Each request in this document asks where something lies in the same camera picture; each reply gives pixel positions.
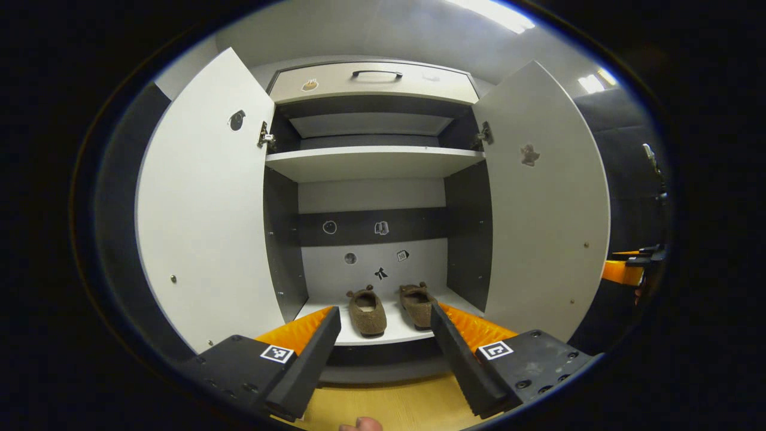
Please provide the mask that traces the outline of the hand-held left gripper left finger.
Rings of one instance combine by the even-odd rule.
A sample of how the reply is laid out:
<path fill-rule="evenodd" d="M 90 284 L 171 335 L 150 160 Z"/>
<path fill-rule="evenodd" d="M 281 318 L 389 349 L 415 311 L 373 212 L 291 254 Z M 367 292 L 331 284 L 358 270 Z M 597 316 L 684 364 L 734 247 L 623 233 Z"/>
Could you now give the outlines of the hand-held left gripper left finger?
<path fill-rule="evenodd" d="M 341 330 L 325 308 L 257 338 L 232 335 L 180 366 L 184 378 L 247 417 L 303 417 Z"/>

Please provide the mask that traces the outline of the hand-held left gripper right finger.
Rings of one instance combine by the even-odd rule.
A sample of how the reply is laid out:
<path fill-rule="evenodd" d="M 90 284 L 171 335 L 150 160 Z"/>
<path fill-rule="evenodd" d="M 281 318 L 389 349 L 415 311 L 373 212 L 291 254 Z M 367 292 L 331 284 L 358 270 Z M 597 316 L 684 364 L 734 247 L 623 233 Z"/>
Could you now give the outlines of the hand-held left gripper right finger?
<path fill-rule="evenodd" d="M 539 329 L 514 333 L 454 306 L 430 306 L 433 336 L 463 397 L 481 419 L 538 402 L 602 357 Z"/>

